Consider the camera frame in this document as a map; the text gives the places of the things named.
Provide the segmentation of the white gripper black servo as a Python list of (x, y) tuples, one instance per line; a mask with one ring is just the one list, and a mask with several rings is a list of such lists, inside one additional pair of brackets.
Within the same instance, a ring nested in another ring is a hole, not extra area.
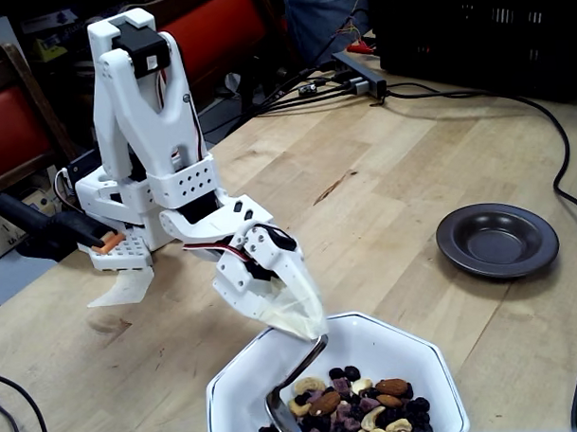
[(213, 288), (244, 317), (274, 321), (299, 303), (320, 303), (298, 241), (279, 226), (241, 226), (216, 263)]

